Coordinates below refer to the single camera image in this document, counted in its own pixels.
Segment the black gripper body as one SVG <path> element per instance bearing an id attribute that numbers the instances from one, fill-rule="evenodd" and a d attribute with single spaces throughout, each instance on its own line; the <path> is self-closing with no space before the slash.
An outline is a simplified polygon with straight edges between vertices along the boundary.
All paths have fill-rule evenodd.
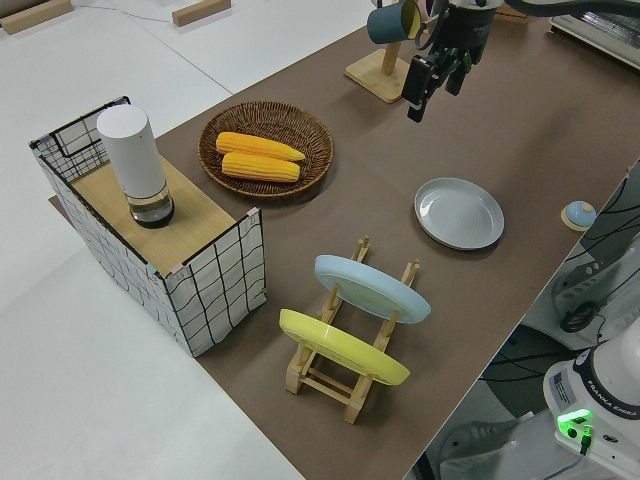
<path id="1" fill-rule="evenodd" d="M 430 1 L 435 21 L 424 57 L 436 68 L 452 64 L 471 68 L 479 63 L 499 1 Z"/>

